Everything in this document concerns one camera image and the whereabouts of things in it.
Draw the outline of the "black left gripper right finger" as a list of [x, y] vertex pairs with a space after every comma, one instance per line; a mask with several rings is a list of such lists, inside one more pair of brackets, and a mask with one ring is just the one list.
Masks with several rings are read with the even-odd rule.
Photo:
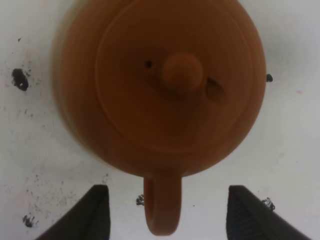
[[243, 185], [228, 188], [226, 235], [229, 240], [308, 240]]

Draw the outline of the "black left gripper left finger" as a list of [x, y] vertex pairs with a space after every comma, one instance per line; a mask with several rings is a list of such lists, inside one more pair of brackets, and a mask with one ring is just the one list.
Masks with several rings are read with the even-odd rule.
[[110, 199], [107, 185], [97, 184], [39, 240], [108, 240]]

